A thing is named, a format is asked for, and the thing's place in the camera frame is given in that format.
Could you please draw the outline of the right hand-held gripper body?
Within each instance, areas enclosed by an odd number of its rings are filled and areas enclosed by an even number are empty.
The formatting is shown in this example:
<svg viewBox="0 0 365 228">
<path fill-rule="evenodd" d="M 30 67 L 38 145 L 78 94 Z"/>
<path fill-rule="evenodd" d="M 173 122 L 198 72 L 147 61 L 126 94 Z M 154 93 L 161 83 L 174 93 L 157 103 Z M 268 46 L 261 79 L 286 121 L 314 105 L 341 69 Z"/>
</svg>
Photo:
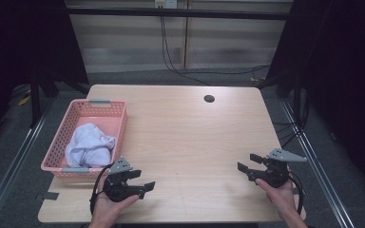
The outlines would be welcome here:
<svg viewBox="0 0 365 228">
<path fill-rule="evenodd" d="M 255 171 L 256 179 L 266 181 L 274 188 L 281 187 L 289 180 L 288 162 L 306 162 L 305 157 L 301 157 L 287 150 L 276 148 L 269 152 L 264 158 L 264 171 Z"/>
</svg>

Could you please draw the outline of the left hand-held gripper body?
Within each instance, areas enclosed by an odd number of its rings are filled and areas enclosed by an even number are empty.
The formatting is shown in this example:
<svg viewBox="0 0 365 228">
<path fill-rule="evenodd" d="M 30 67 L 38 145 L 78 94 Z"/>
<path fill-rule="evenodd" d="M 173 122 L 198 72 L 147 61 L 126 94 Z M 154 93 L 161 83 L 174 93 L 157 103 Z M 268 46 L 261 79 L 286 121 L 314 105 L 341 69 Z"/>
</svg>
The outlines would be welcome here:
<svg viewBox="0 0 365 228">
<path fill-rule="evenodd" d="M 103 191 L 110 200 L 121 202 L 133 196 L 132 185 L 128 185 L 128 180 L 125 178 L 125 174 L 132 170 L 134 170 L 132 165 L 123 156 L 104 167 L 107 176 Z"/>
</svg>

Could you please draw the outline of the white towel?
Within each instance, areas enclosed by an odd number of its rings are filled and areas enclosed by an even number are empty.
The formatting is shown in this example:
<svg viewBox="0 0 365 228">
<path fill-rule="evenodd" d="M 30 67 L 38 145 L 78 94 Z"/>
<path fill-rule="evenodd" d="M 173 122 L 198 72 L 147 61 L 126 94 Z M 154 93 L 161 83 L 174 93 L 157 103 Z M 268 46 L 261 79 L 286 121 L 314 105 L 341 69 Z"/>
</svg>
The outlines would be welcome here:
<svg viewBox="0 0 365 228">
<path fill-rule="evenodd" d="M 107 136 L 93 123 L 78 126 L 65 150 L 67 165 L 72 168 L 99 168 L 111 162 L 116 138 Z"/>
</svg>

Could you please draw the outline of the pink plastic basket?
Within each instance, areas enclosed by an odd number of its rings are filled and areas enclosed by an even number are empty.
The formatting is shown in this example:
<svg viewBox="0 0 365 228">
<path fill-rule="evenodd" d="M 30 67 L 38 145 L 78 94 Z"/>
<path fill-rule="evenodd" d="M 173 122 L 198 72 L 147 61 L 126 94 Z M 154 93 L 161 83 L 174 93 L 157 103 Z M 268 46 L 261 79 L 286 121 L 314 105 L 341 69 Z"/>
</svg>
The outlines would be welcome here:
<svg viewBox="0 0 365 228">
<path fill-rule="evenodd" d="M 115 145 L 110 152 L 110 161 L 115 162 L 121 154 L 126 120 L 126 104 L 124 101 L 89 99 L 71 101 L 42 161 L 41 169 L 59 178 L 97 176 L 102 167 L 73 168 L 67 164 L 65 158 L 66 147 L 75 129 L 83 124 L 94 124 L 105 135 L 114 137 Z"/>
</svg>

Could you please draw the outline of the person's left hand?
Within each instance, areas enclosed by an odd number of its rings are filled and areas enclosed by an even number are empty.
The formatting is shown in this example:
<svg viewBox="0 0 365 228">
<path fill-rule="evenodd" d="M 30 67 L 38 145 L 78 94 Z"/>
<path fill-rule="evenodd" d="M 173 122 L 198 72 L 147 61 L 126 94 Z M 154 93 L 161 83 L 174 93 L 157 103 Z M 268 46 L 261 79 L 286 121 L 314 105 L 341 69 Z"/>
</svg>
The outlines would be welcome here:
<svg viewBox="0 0 365 228">
<path fill-rule="evenodd" d="M 98 190 L 100 192 L 103 190 L 103 184 L 101 182 L 98 185 Z M 121 215 L 122 211 L 138 199 L 139 197 L 137 195 L 133 195 L 121 202 L 114 202 L 106 194 L 101 192 L 97 196 L 91 221 L 103 221 L 116 224 L 117 218 Z"/>
</svg>

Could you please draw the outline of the person's right hand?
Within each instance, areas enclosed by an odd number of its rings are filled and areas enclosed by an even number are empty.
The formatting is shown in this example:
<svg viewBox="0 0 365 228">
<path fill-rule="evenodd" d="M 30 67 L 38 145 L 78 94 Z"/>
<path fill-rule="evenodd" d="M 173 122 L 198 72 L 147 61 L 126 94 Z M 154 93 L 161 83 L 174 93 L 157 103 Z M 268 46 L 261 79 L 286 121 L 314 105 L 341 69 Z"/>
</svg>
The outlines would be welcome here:
<svg viewBox="0 0 365 228">
<path fill-rule="evenodd" d="M 262 179 L 256 179 L 256 185 L 266 193 L 266 196 L 277 209 L 281 219 L 288 221 L 289 219 L 298 217 L 298 211 L 294 200 L 293 184 L 290 180 L 279 188 L 270 186 Z"/>
</svg>

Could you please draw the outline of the black stand leg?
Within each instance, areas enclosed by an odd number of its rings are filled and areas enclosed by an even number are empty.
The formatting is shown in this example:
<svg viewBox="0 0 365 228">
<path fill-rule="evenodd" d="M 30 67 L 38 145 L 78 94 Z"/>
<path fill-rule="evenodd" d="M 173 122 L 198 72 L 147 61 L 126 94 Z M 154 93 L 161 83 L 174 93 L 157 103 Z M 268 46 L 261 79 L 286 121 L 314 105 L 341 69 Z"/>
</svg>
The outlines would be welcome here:
<svg viewBox="0 0 365 228">
<path fill-rule="evenodd" d="M 41 117 L 41 108 L 40 108 L 40 90 L 38 78 L 35 74 L 32 74 L 30 77 L 30 97 L 31 97 L 31 109 L 32 109 L 32 118 L 30 127 L 33 128 L 37 125 L 40 117 Z"/>
</svg>

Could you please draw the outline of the black curtain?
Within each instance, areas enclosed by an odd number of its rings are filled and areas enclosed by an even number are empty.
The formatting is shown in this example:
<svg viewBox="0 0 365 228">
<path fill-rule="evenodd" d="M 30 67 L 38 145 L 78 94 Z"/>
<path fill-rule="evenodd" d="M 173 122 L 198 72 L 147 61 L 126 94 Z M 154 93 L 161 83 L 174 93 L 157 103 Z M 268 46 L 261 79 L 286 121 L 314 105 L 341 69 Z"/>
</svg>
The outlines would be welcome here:
<svg viewBox="0 0 365 228">
<path fill-rule="evenodd" d="M 365 0 L 293 0 L 267 82 L 301 85 L 365 175 Z"/>
<path fill-rule="evenodd" d="M 88 82 L 66 8 L 66 0 L 0 0 L 0 121 L 16 86 L 55 95 L 56 81 Z"/>
</svg>

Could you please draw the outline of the black horizontal bar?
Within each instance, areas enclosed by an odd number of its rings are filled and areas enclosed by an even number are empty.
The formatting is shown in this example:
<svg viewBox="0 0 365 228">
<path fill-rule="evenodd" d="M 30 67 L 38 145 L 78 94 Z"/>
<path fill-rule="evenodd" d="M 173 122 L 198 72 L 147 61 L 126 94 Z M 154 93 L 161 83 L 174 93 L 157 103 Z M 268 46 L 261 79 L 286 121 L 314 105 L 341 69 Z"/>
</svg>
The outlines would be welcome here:
<svg viewBox="0 0 365 228">
<path fill-rule="evenodd" d="M 287 20 L 288 13 L 225 11 L 204 9 L 99 9 L 99 8 L 66 8 L 68 14 L 85 15 L 122 15 L 122 16 L 159 16 L 186 18 L 226 18 L 254 20 Z"/>
</svg>

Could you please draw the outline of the metal floor rail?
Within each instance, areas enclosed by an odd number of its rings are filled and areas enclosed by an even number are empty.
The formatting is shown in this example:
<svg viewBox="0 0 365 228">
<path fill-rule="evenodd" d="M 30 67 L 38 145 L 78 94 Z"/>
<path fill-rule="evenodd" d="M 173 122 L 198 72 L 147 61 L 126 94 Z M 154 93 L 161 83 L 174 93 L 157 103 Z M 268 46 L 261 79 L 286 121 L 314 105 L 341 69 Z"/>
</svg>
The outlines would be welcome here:
<svg viewBox="0 0 365 228">
<path fill-rule="evenodd" d="M 18 149 L 14 160 L 11 162 L 3 179 L 0 181 L 0 210 L 3 207 L 6 199 L 8 198 L 10 190 L 14 185 L 14 182 L 17 179 L 26 158 L 29 155 L 29 151 L 31 150 L 38 136 L 40 135 L 40 132 L 46 122 L 47 115 L 51 110 L 52 104 L 53 101 L 50 101 L 47 104 L 47 107 L 44 109 L 44 112 L 41 114 L 39 120 L 28 131 L 28 134 L 22 142 L 20 148 Z"/>
<path fill-rule="evenodd" d="M 298 142 L 302 148 L 302 151 L 304 152 L 305 157 L 307 158 L 307 161 L 310 164 L 317 178 L 318 184 L 321 187 L 325 198 L 328 200 L 328 203 L 340 227 L 356 228 L 354 223 L 352 222 L 348 210 L 346 209 L 336 189 L 328 178 L 323 166 L 321 165 L 319 158 L 313 146 L 311 145 L 306 133 L 300 128 L 297 123 L 295 123 L 295 112 L 293 108 L 290 106 L 289 102 L 286 99 L 280 99 L 279 102 L 281 103 L 286 118 L 291 123 L 292 128 L 294 129 L 294 133 L 298 138 Z"/>
</svg>

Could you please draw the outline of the white wall socket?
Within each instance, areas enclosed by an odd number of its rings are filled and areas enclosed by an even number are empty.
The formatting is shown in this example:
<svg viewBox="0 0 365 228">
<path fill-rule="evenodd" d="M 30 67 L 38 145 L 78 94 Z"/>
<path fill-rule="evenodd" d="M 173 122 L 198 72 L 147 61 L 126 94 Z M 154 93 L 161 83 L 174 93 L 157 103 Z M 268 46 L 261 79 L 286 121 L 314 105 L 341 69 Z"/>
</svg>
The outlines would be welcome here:
<svg viewBox="0 0 365 228">
<path fill-rule="evenodd" d="M 173 9 L 178 7 L 178 0 L 154 0 L 156 9 Z"/>
</svg>

